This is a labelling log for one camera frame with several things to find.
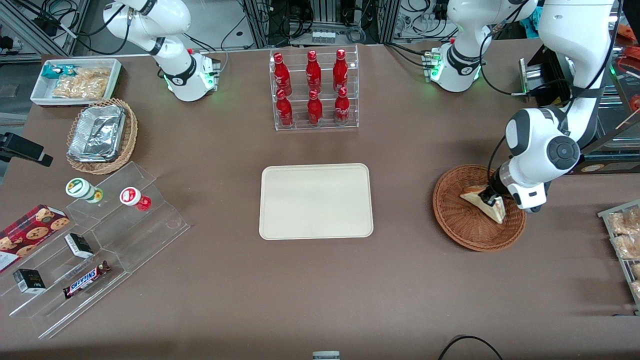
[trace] table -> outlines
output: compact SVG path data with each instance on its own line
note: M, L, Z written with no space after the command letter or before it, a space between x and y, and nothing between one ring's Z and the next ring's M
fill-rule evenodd
M539 44L496 41L486 75L516 90L517 59ZM473 334L511 359L637 359L640 319L611 317L631 314L632 298L596 213L640 198L638 176L562 177L511 248L461 248L435 222L433 186L451 167L485 164L523 104L482 79L447 93L387 48L358 48L361 126L341 133L276 133L268 51L232 53L221 90L194 103L167 91L151 57L120 58L116 95L140 127L132 160L193 226L52 340L3 311L0 357L309 359L335 349L348 360L435 359ZM54 163L12 161L1 226L36 204L71 202L63 187L80 173L64 153L77 112L32 107L24 136ZM260 238L265 167L354 162L371 173L370 237ZM448 359L490 354L468 341Z

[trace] coca-cola bottle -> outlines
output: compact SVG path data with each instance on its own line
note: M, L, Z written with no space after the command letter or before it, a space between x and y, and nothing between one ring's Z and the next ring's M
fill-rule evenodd
M284 90L285 96L291 95L291 77L289 75L289 69L284 62L282 62L282 54L275 53L273 55L273 61L276 63L276 67L273 71L273 75L276 77L276 85L279 89Z
M318 93L320 93L322 87L322 70L320 69L320 64L318 64L315 50L307 53L307 60L307 83L311 90L317 90Z
M344 49L335 52L335 64L333 64L333 91L338 92L341 87L347 86L347 53Z
M320 127L322 125L322 103L318 99L317 90L309 90L307 110L309 111L309 124L313 127Z
M333 120L338 126L345 126L349 122L349 98L347 97L347 88L345 86L338 90Z
M293 110L291 109L291 103L285 96L284 90L278 89L278 91L276 91L276 97L278 98L276 101L276 109L278 110L278 117L280 118L282 127L293 126Z

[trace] acrylic display stand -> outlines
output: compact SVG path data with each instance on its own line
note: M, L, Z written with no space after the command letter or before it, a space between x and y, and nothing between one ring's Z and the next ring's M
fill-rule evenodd
M346 61L349 67L347 72L348 82L347 89L349 90L347 97L349 98L349 120L344 126L338 126L334 121L335 117L335 100L338 94L333 91L333 64L335 63L335 52L337 49L344 49L346 51ZM273 101L273 117L275 120L275 126L277 131L292 131L292 130L314 130L320 131L322 129L344 129L358 127L360 124L358 98L360 92L358 89L358 48L355 45L352 46L327 46L327 47L315 47L313 50L317 51L317 61L322 69L322 89L320 92L320 101L323 105L323 123L320 127L312 127L309 124L307 102L309 100L309 86L307 85L307 53L300 53L298 49L277 49L271 50L271 56L269 61L269 76L271 76L271 99ZM276 86L275 77L273 71L275 69L275 62L273 61L273 54L282 53L285 65L289 68L289 74L291 75L291 88L292 94L289 96L291 102L291 108L293 109L294 124L292 127L283 127L278 117L278 110L276 108Z
M96 185L104 192L99 203L76 200L67 206L73 222L0 274L0 297L10 315L30 318L38 337L50 338L187 231L189 225L165 201L154 180L130 162ZM139 211L120 202L120 192L128 186L151 198L149 210ZM88 259L74 256L64 239L68 233L83 235L94 255ZM65 299L62 289L104 260L111 271ZM18 268L38 270L47 290L37 295L21 293L13 279Z

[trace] brown wicker basket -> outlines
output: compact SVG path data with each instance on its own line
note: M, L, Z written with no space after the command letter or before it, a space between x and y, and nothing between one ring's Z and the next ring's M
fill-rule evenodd
M461 165L447 171L433 190L436 220L447 235L464 247L484 252L506 249L522 234L527 215L513 200L505 199L507 216L498 224L460 197L465 188L480 184L486 184L486 167Z
M125 127L122 131L122 140L120 142L120 154L118 155L116 160L112 161L111 163L81 163L79 161L74 161L67 156L67 161L71 164L71 167L78 171L88 172L93 175L108 174L110 172L118 170L126 163L128 163L129 158L133 153L133 148L136 146L136 135L138 135L138 121L136 120L136 114L131 111L131 108L129 107L129 105L127 105L126 102L120 99L103 100L100 102L96 102L95 104L91 104L89 105L89 107L98 108L100 106L107 105L118 105L127 111ZM73 125L71 125L71 131L69 131L69 135L67 136L67 146L71 145L71 140L74 138L78 119L80 119L80 114L76 116L76 120L74 121Z

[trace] bottle cap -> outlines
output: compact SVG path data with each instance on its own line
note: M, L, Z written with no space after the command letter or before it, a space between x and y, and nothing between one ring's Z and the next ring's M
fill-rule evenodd
M65 190L67 191L67 195L80 199L89 195L89 191L91 191L91 184L87 180L77 177L75 179L71 179L71 181L67 183Z
M142 193L136 188L126 188L120 193L120 202L126 206L137 204L142 198Z

